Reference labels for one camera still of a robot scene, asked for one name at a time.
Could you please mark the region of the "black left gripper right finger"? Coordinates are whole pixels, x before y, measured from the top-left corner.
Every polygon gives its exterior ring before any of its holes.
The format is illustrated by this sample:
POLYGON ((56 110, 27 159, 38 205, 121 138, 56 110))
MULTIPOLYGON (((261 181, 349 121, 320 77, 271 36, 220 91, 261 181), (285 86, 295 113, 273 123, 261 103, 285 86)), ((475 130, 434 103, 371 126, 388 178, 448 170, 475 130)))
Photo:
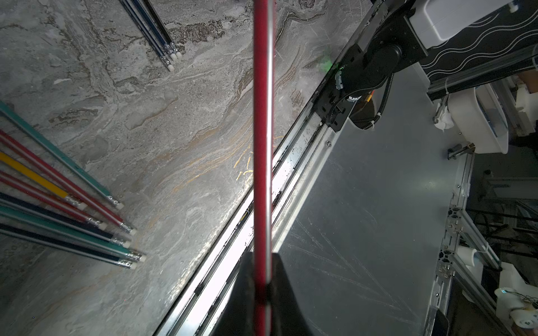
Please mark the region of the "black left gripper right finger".
POLYGON ((269 285, 271 307, 271 335, 311 336, 313 335, 296 300, 282 258, 272 254, 272 271, 269 285))

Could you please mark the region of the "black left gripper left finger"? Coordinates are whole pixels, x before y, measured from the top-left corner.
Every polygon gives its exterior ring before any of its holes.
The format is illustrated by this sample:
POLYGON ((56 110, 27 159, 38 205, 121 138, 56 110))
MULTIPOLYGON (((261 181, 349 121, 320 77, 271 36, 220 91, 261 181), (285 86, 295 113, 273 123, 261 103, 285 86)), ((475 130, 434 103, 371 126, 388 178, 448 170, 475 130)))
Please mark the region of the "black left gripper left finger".
POLYGON ((255 335, 254 308, 254 254, 247 252, 241 257, 238 274, 228 303, 217 324, 214 326, 211 335, 255 335))

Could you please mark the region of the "dark blue pencil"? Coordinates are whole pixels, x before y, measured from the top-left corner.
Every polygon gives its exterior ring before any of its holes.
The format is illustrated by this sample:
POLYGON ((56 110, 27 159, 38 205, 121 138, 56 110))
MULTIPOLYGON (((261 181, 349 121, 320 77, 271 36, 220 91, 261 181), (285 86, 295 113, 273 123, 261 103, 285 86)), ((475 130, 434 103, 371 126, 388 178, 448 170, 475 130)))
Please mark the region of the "dark blue pencil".
POLYGON ((153 33, 145 23, 144 18, 139 13, 133 2, 120 1, 120 4, 130 16, 131 20, 134 22, 138 30, 140 30, 142 36, 147 40, 151 48, 154 50, 155 54, 157 55, 158 59, 163 63, 164 67, 166 67, 167 70, 170 72, 174 71, 175 68, 173 62, 164 52, 162 52, 161 48, 158 45, 157 39, 154 37, 153 33))

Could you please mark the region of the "black pencil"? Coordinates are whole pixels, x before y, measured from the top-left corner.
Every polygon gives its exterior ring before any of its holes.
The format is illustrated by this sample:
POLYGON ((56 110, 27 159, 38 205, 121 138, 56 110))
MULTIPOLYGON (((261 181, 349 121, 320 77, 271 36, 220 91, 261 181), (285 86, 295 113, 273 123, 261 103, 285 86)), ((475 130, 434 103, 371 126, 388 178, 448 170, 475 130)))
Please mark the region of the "black pencil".
POLYGON ((173 42, 172 37, 170 36, 170 33, 168 32, 167 28, 165 27, 163 21, 161 20, 161 17, 157 14, 153 4, 149 0, 144 0, 144 5, 149 10, 150 15, 154 19, 154 22, 156 23, 158 29, 160 30, 161 34, 163 35, 166 43, 170 47, 172 53, 175 55, 172 59, 178 60, 182 57, 182 54, 179 52, 178 47, 176 46, 175 42, 173 42))

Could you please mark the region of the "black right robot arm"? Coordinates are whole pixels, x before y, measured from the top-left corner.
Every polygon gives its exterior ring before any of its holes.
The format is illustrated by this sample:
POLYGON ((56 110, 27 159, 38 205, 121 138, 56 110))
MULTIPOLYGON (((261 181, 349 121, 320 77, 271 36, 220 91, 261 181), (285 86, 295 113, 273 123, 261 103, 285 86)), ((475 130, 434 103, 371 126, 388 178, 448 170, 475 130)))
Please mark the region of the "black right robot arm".
POLYGON ((339 131, 353 107, 414 64, 430 99, 525 71, 537 59, 536 1, 376 1, 329 71, 314 109, 339 131))

